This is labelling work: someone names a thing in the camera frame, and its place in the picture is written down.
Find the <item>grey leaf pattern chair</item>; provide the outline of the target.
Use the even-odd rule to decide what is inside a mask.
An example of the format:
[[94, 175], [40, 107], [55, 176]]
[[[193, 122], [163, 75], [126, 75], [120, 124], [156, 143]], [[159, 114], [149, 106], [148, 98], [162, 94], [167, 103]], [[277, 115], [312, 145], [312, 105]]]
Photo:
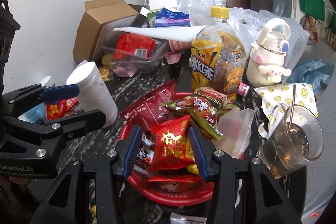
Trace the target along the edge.
[[317, 101], [318, 121], [322, 128], [321, 156], [307, 165], [306, 199], [301, 220], [316, 223], [335, 193], [335, 133], [336, 96], [335, 75]]

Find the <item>cream cartoon water bottle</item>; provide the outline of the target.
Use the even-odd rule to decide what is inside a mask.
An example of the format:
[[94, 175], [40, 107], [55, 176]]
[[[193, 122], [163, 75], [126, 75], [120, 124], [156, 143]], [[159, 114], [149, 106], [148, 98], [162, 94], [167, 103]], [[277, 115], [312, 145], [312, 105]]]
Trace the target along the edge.
[[280, 18], [268, 20], [256, 42], [251, 44], [246, 77], [255, 88], [280, 83], [282, 77], [291, 75], [284, 67], [289, 50], [290, 26]]

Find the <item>clear plastic tray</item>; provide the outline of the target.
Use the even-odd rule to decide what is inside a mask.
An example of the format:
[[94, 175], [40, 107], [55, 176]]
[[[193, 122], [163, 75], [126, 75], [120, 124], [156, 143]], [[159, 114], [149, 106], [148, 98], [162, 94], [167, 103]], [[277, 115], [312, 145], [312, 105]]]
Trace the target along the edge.
[[145, 56], [145, 49], [129, 53], [112, 47], [101, 47], [104, 53], [101, 62], [116, 75], [133, 76], [136, 73], [150, 73], [162, 62], [169, 51], [168, 42], [156, 40], [149, 57]]

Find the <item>white black snack packet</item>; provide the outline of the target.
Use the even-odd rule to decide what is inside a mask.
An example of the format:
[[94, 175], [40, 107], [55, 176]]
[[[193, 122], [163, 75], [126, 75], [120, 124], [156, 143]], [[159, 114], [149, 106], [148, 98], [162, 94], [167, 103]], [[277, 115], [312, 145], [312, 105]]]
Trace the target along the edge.
[[187, 215], [180, 215], [177, 213], [171, 213], [170, 223], [171, 224], [206, 224], [207, 218], [205, 217], [194, 217]]
[[149, 134], [142, 134], [140, 147], [135, 163], [143, 169], [148, 169], [153, 163], [155, 153], [155, 138]]

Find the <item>red plastic basket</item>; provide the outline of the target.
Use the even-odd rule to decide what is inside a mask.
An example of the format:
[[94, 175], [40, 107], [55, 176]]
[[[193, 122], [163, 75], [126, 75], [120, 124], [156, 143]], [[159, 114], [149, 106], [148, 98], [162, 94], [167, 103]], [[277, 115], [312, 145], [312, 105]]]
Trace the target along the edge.
[[191, 117], [176, 117], [163, 107], [176, 98], [173, 88], [154, 90], [120, 113], [126, 120], [121, 139], [132, 126], [142, 130], [135, 171], [128, 179], [148, 199], [169, 206], [196, 205], [210, 200], [214, 185], [198, 174], [192, 155]]

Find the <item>yellow peanut snack bag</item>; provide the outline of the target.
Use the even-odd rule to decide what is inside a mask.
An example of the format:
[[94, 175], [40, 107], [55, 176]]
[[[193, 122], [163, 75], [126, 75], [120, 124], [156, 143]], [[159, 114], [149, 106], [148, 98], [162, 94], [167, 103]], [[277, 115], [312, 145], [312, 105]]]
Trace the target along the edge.
[[99, 72], [102, 80], [104, 82], [110, 81], [110, 69], [107, 67], [99, 67]]

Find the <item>red gold snack packet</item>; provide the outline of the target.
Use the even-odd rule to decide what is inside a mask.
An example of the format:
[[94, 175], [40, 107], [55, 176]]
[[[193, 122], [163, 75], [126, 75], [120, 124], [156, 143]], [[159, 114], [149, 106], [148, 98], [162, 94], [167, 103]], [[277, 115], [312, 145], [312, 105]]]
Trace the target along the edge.
[[192, 173], [158, 173], [147, 179], [145, 183], [156, 186], [165, 192], [183, 193], [203, 181], [201, 176]]
[[190, 116], [171, 119], [154, 126], [151, 133], [155, 136], [154, 156], [149, 172], [177, 170], [193, 165], [195, 162], [186, 156], [186, 130]]

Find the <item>iced tea bottle yellow cap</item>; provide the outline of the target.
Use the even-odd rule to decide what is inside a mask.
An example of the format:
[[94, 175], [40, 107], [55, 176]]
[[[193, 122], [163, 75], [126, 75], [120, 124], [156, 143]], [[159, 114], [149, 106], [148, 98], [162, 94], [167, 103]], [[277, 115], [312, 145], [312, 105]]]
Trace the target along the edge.
[[235, 102], [247, 54], [227, 22], [229, 12], [227, 7], [211, 7], [211, 21], [191, 43], [191, 89], [213, 88]]

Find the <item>dark red snack bag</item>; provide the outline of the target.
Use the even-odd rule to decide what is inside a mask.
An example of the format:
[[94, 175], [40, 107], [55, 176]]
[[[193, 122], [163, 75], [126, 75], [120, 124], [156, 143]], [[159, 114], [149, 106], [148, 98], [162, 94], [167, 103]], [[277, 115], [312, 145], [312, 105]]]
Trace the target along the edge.
[[120, 112], [119, 116], [147, 132], [158, 124], [174, 119], [174, 115], [162, 105], [170, 101], [175, 101], [175, 79], [148, 92]]

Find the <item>brown cardboard box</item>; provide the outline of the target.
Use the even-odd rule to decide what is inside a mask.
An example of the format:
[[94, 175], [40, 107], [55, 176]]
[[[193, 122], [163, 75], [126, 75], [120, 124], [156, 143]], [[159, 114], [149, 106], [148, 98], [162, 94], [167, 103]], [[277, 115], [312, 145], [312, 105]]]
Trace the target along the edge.
[[140, 14], [143, 6], [127, 4], [124, 0], [92, 0], [84, 5], [73, 48], [73, 59], [78, 64], [97, 60], [103, 46], [113, 47], [120, 35], [115, 28], [142, 27], [146, 22]]

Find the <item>yellow black snack bag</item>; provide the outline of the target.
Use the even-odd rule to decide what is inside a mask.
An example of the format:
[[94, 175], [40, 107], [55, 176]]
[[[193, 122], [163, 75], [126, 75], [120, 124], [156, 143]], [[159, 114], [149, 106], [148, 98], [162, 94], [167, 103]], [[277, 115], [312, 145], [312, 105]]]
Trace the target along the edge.
[[190, 138], [188, 136], [186, 137], [185, 147], [186, 147], [186, 153], [185, 153], [186, 157], [194, 162], [194, 164], [188, 165], [186, 168], [189, 171], [189, 173], [199, 176], [198, 167], [196, 165], [193, 150], [191, 148]]

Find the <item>red bag in tray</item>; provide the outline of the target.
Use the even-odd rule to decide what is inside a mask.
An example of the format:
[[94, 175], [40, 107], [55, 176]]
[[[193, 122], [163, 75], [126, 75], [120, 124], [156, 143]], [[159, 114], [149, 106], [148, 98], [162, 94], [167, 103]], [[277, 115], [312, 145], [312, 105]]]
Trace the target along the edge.
[[138, 34], [122, 34], [116, 44], [114, 58], [122, 60], [129, 55], [149, 58], [155, 46], [155, 40]]

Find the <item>clear zip plastic bag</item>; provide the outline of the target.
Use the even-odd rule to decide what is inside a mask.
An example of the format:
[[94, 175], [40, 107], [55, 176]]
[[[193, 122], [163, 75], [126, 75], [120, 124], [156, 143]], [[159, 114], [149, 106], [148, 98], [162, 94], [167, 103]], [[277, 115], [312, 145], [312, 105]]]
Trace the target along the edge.
[[218, 130], [223, 135], [220, 141], [212, 140], [216, 149], [220, 149], [232, 158], [243, 159], [252, 134], [252, 121], [255, 111], [252, 109], [232, 109], [219, 118]]

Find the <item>glass cup with tea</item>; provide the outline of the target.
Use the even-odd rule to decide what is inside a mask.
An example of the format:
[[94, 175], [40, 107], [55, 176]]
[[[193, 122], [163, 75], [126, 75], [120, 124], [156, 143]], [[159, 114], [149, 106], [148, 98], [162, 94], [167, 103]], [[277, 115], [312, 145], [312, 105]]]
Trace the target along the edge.
[[275, 178], [281, 178], [316, 161], [323, 150], [322, 128], [307, 108], [295, 105], [290, 131], [290, 106], [269, 139], [259, 148], [259, 157]]

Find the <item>brown cereal snack bag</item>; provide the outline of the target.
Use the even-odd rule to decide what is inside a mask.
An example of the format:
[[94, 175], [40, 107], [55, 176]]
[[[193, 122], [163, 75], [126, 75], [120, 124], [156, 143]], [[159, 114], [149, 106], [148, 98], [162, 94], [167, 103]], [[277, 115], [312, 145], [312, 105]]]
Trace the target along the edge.
[[177, 115], [189, 115], [201, 132], [215, 140], [223, 134], [218, 129], [219, 118], [231, 110], [240, 110], [228, 97], [213, 88], [200, 87], [179, 100], [163, 102], [162, 106]]

